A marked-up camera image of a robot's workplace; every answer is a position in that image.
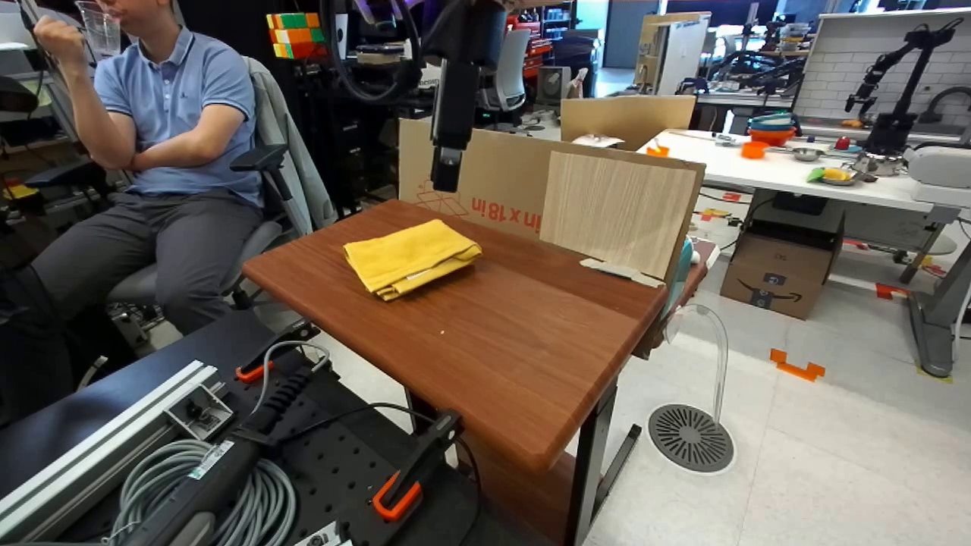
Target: coiled cable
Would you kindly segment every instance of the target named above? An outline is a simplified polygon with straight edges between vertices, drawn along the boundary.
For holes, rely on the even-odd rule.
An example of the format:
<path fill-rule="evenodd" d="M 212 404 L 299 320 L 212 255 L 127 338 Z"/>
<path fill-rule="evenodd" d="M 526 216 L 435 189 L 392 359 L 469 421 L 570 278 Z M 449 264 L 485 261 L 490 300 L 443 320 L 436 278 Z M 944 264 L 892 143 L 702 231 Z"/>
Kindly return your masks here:
<path fill-rule="evenodd" d="M 200 440 L 175 440 L 142 459 L 120 483 L 113 543 L 159 509 L 212 448 Z M 295 518 L 298 491 L 291 479 L 261 459 L 246 477 L 238 503 L 219 522 L 216 540 L 219 546 L 281 546 Z"/>

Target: table leg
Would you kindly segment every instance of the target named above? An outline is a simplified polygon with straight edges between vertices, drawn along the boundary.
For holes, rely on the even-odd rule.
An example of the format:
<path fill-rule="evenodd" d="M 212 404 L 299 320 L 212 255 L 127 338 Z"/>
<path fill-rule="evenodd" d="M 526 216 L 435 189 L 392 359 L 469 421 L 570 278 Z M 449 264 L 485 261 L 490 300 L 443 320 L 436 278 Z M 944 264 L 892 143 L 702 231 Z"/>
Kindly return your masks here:
<path fill-rule="evenodd" d="M 936 249 L 940 231 L 959 218 L 959 208 L 950 205 L 936 205 L 923 224 L 923 245 L 917 249 L 913 261 L 907 264 L 907 269 L 900 272 L 900 283 L 910 285 L 910 278 L 917 277 L 920 264 L 927 259 L 927 253 Z"/>
<path fill-rule="evenodd" d="M 578 468 L 574 468 L 574 486 L 570 486 L 568 543 L 586 540 L 599 516 L 599 503 L 610 494 L 610 486 L 623 468 L 623 461 L 610 465 L 606 488 L 601 488 L 601 468 L 603 468 L 614 400 L 616 400 L 616 385 L 603 392 L 601 404 L 588 413 L 588 419 L 580 427 L 580 448 L 578 448 Z"/>
<path fill-rule="evenodd" d="M 907 297 L 917 364 L 933 377 L 950 377 L 953 370 L 953 323 L 961 320 L 969 288 L 971 245 L 959 255 L 936 294 Z"/>

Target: white desk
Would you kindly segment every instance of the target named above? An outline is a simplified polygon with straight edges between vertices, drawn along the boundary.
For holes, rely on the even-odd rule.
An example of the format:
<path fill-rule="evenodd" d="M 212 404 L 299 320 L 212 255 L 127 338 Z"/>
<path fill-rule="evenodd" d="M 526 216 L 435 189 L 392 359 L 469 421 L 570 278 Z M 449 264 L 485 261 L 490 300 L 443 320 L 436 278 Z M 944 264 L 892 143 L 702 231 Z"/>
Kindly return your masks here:
<path fill-rule="evenodd" d="M 836 164 L 836 157 L 801 164 L 785 149 L 768 149 L 761 161 L 746 161 L 738 149 L 720 145 L 705 131 L 665 131 L 650 145 L 667 145 L 672 157 L 706 164 L 705 183 L 710 185 L 785 192 L 907 211 L 933 211 L 936 205 L 971 208 L 971 192 L 920 185 L 907 173 L 880 176 L 880 183 L 861 183 L 851 189 L 808 183 L 813 167 L 827 161 Z"/>
<path fill-rule="evenodd" d="M 783 193 L 804 193 L 804 198 L 824 198 L 824 199 L 878 208 L 878 211 L 882 208 L 882 218 L 880 218 L 882 224 L 867 224 L 867 218 L 861 218 L 856 226 L 917 231 L 917 236 L 923 236 L 920 259 L 939 241 L 940 226 L 959 216 L 959 208 L 971 208 L 971 192 L 923 185 L 907 173 L 882 176 L 878 183 L 861 183 L 851 189 L 808 183 L 808 173 L 816 164 L 801 164 L 785 149 L 770 149 L 761 161 L 746 161 L 739 157 L 738 149 L 720 145 L 710 132 L 702 132 L 702 131 L 665 131 L 650 145 L 667 145 L 672 157 L 706 164 L 705 183 L 710 185 L 783 192 Z M 948 278 L 939 285 L 936 294 L 907 297 L 910 331 L 913 331 L 917 359 L 920 359 L 917 364 L 933 377 L 950 377 L 953 370 L 953 343 L 957 343 L 953 323 L 961 316 L 969 285 L 971 285 L 971 245 L 966 245 L 966 253 L 950 268 Z"/>

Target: man's arm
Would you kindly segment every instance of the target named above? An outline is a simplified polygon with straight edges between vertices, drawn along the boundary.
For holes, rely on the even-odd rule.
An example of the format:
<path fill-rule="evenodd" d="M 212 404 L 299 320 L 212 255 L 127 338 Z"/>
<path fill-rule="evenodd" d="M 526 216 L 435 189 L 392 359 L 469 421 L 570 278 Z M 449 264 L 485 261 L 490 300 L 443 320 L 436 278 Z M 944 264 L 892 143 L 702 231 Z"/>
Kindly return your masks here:
<path fill-rule="evenodd" d="M 204 167 L 212 164 L 234 139 L 254 95 L 243 58 L 234 49 L 206 58 L 204 111 L 200 121 L 166 143 L 159 143 L 132 157 L 132 169 L 152 167 Z"/>
<path fill-rule="evenodd" d="M 129 161 L 129 169 L 212 164 L 227 149 L 240 125 L 240 109 L 212 102 L 187 132 L 140 152 Z"/>
<path fill-rule="evenodd" d="M 127 167 L 132 157 L 137 131 L 127 116 L 106 111 L 101 102 L 91 85 L 86 36 L 59 17 L 40 17 L 32 36 L 56 58 L 63 76 L 72 127 L 88 155 L 104 167 Z"/>

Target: floor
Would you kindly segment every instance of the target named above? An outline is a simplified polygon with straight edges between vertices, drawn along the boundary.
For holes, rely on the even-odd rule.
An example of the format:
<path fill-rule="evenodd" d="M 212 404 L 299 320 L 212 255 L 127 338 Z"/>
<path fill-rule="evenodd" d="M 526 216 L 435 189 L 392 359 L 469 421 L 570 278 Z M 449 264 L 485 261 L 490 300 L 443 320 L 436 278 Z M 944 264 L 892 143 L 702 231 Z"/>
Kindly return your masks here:
<path fill-rule="evenodd" d="M 691 232 L 730 249 L 730 218 L 744 205 L 705 192 Z M 969 243 L 959 226 L 944 241 L 913 288 L 936 288 Z M 900 297 L 874 294 L 874 283 L 892 283 L 897 269 L 888 253 L 848 243 L 813 316 L 797 320 L 720 297 L 720 259 L 696 300 L 677 313 L 667 341 L 645 361 L 628 361 L 610 451 L 628 424 L 645 424 L 665 404 L 713 409 L 720 347 L 713 317 L 697 313 L 705 306 L 727 329 L 716 419 L 735 440 L 735 459 L 720 473 L 691 473 L 643 435 L 586 543 L 971 543 L 971 343 L 957 347 L 950 378 L 925 377 L 913 364 Z M 402 385 L 331 338 L 317 347 L 331 351 L 336 372 L 360 397 L 403 400 Z M 770 348 L 801 368 L 818 364 L 824 377 L 809 383 L 783 372 L 770 364 Z"/>

